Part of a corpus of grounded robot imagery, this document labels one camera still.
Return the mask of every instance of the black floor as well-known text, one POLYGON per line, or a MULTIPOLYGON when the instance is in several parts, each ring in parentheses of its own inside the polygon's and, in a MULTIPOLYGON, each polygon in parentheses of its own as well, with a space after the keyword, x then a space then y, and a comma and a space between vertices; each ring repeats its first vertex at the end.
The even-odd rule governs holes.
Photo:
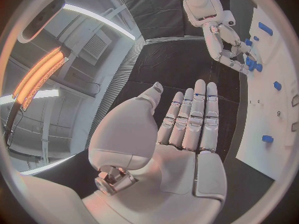
POLYGON ((214 61, 204 41, 182 40, 146 45, 111 109, 138 96, 159 81, 164 91, 154 119, 158 127, 175 93, 194 88, 198 79, 215 82, 219 95, 219 136, 217 153, 224 161, 236 127, 239 106, 239 73, 214 61))

